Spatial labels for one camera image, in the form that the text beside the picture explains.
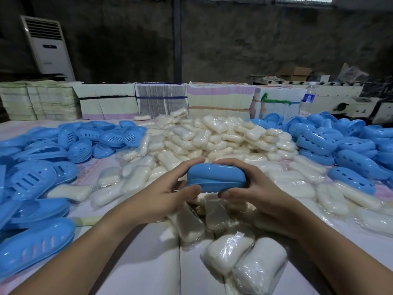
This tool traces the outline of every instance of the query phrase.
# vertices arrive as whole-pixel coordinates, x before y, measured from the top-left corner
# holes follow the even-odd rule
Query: cardboard box
[[[287,81],[306,81],[311,68],[299,66],[284,66],[279,71],[279,77]]]

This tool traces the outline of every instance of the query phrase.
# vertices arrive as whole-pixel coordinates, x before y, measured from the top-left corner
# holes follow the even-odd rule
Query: air conditioner
[[[64,74],[75,81],[63,32],[58,21],[20,16],[37,68],[42,74]]]

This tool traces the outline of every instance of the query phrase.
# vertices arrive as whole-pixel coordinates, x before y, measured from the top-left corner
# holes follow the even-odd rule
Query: plastic bottle
[[[307,117],[311,114],[311,106],[316,94],[317,82],[309,82],[308,84],[306,94],[300,102],[300,116],[302,117]]]

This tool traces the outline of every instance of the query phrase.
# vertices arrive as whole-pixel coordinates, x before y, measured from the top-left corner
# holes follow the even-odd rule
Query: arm
[[[164,218],[184,201],[196,198],[198,185],[185,187],[178,179],[195,158],[165,173],[147,188],[111,209],[89,231],[42,266],[11,295],[87,295],[121,241],[137,225]]]
[[[231,188],[221,197],[246,200],[278,219],[296,237],[337,294],[393,294],[392,271],[279,189],[259,168],[234,158],[214,163],[242,169],[250,182],[248,188]]]

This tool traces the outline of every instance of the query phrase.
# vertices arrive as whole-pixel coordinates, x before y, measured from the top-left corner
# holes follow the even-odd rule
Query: person's right hand
[[[213,163],[240,168],[247,177],[245,188],[230,188],[219,194],[227,200],[243,200],[253,204],[260,211],[279,217],[283,210],[290,208],[295,198],[275,185],[258,167],[236,158],[216,160]]]

